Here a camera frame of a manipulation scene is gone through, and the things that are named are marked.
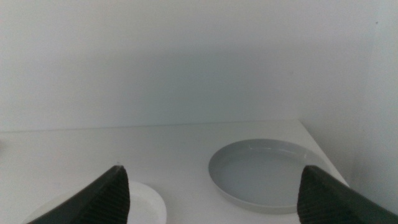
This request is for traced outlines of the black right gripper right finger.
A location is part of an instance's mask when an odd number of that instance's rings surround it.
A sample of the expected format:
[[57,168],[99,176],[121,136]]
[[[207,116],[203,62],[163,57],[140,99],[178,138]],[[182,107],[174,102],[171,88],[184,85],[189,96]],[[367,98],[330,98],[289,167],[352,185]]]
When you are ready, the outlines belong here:
[[305,166],[297,213],[305,224],[397,224],[397,215],[355,192],[317,166]]

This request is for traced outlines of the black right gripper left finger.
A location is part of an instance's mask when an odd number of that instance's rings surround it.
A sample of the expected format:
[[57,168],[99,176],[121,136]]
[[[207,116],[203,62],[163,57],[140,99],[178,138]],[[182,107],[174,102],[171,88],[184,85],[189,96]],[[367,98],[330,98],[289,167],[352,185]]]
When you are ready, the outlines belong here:
[[126,224],[130,211],[128,175],[113,166],[92,183],[30,221],[30,224]]

